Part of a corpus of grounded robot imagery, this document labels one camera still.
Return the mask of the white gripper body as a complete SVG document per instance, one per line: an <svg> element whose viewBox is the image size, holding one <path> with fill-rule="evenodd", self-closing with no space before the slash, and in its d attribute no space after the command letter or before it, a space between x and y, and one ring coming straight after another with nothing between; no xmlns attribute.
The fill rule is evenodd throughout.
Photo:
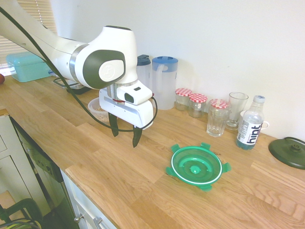
<svg viewBox="0 0 305 229"><path fill-rule="evenodd" d="M153 120L153 105L149 100L140 105L133 105L128 102L118 104L107 95L105 89L101 89L99 91L99 102L103 110L136 127L146 129L152 125L150 122Z"/></svg>

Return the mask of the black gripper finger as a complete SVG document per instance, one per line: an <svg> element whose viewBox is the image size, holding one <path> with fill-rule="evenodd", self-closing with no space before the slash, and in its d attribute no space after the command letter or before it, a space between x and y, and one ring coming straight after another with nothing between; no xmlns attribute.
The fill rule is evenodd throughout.
<svg viewBox="0 0 305 229"><path fill-rule="evenodd" d="M112 134L114 137L116 137L119 134L117 116L115 116L111 113L108 113L108 117L109 117L109 123L110 123L110 127L112 130Z"/></svg>
<svg viewBox="0 0 305 229"><path fill-rule="evenodd" d="M136 147L141 139L142 136L142 129L136 126L133 126L133 138L132 138L132 145Z"/></svg>

